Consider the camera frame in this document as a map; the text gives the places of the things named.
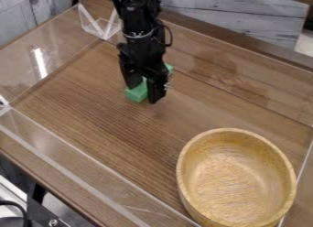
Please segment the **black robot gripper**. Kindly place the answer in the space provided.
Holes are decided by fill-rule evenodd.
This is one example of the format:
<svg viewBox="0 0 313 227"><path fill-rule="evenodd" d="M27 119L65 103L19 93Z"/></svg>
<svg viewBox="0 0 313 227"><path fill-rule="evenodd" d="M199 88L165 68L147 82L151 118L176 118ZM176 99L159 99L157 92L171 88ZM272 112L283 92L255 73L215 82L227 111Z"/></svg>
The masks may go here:
<svg viewBox="0 0 313 227"><path fill-rule="evenodd" d="M167 92L168 70L163 62L165 34L163 30L122 32L124 42L117 44L120 73L128 89L147 78L148 101L156 103Z"/></svg>

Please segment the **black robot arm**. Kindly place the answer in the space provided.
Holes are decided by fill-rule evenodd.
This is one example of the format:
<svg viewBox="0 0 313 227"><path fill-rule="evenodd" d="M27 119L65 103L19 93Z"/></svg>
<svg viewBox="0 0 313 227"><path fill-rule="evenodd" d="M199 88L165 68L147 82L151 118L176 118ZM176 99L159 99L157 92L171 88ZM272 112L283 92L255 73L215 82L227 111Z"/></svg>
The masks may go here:
<svg viewBox="0 0 313 227"><path fill-rule="evenodd" d="M169 70L163 61L173 37L159 18L160 0L110 0L124 38L117 43L120 73L129 90L147 82L149 103L165 96Z"/></svg>

